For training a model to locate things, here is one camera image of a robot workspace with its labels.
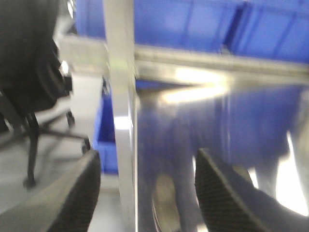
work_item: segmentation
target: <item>chair caster wheel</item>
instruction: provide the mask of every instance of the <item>chair caster wheel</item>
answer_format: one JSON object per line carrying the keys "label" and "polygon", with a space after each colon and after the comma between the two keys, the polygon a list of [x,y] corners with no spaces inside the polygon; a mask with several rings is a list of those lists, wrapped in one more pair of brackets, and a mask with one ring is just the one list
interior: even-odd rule
{"label": "chair caster wheel", "polygon": [[35,180],[34,180],[34,178],[31,178],[31,179],[29,179],[29,178],[26,178],[25,180],[24,180],[24,187],[26,188],[26,189],[32,189],[33,187],[35,187],[36,186],[36,182],[35,182]]}
{"label": "chair caster wheel", "polygon": [[69,128],[72,128],[75,126],[75,118],[71,111],[67,112],[67,120],[68,120]]}
{"label": "chair caster wheel", "polygon": [[87,153],[91,149],[91,145],[89,142],[89,139],[84,139],[83,145],[82,145],[82,153],[83,155]]}

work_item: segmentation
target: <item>gray floor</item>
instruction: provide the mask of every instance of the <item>gray floor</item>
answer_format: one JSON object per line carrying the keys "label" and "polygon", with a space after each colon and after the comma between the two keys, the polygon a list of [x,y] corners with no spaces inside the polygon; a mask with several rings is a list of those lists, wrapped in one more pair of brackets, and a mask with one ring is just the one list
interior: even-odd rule
{"label": "gray floor", "polygon": [[[72,130],[87,134],[92,140],[101,78],[74,75],[73,85],[74,93],[71,98],[61,99],[53,110],[37,114],[38,120],[42,121],[71,108],[76,121]],[[67,128],[66,119],[55,124],[57,130],[65,131]],[[0,151],[0,213],[26,200],[68,170],[81,156],[81,143],[68,139],[41,138],[35,170],[38,184],[30,191],[24,189],[22,184],[27,171],[27,150],[28,141],[24,140]],[[121,219],[117,176],[102,175],[99,201],[89,231],[125,231]]]}

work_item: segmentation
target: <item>blue plastic bin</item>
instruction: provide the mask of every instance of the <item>blue plastic bin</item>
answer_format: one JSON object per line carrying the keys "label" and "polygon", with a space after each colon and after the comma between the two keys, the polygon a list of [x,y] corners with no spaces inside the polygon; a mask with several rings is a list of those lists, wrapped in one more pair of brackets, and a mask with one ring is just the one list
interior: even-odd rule
{"label": "blue plastic bin", "polygon": [[95,134],[92,144],[99,151],[102,172],[117,174],[117,153],[112,115],[112,99],[110,95],[103,94],[95,121]]}
{"label": "blue plastic bin", "polygon": [[[135,42],[219,52],[241,0],[135,0]],[[105,38],[102,0],[77,0],[81,35]]]}
{"label": "blue plastic bin", "polygon": [[241,56],[308,63],[309,8],[304,2],[247,2],[229,49]]}
{"label": "blue plastic bin", "polygon": [[105,38],[102,0],[76,0],[75,25],[83,36]]}

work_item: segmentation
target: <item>metal shelving unit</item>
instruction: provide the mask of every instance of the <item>metal shelving unit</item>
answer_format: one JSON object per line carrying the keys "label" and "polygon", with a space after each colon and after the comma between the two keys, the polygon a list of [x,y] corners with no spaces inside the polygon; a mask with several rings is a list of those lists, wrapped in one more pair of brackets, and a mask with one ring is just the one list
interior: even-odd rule
{"label": "metal shelving unit", "polygon": [[[108,76],[112,86],[120,193],[128,231],[147,231],[140,224],[137,111],[141,96],[135,79],[203,85],[224,85],[228,92],[254,87],[309,85],[309,67],[290,62],[215,55],[134,45],[133,0],[105,0],[107,41],[62,36],[60,55],[73,71]],[[156,95],[153,101],[159,101]]]}

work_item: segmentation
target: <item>black office chair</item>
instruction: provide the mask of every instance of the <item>black office chair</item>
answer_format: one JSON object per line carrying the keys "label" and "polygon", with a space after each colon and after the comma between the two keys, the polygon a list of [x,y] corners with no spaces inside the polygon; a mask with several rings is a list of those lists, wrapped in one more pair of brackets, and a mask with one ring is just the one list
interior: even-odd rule
{"label": "black office chair", "polygon": [[279,204],[209,150],[196,161],[199,207],[210,232],[307,232],[309,219]]}
{"label": "black office chair", "polygon": [[0,232],[86,232],[98,201],[100,160],[88,151],[47,188],[0,215]]}
{"label": "black office chair", "polygon": [[40,135],[81,139],[83,153],[90,149],[86,136],[49,129],[63,116],[72,127],[71,111],[41,125],[35,117],[36,112],[51,109],[71,91],[71,78],[59,71],[58,48],[53,41],[57,12],[58,0],[0,2],[0,126],[6,129],[4,118],[13,126],[15,136],[10,141],[26,135],[30,138],[27,188],[35,185]]}

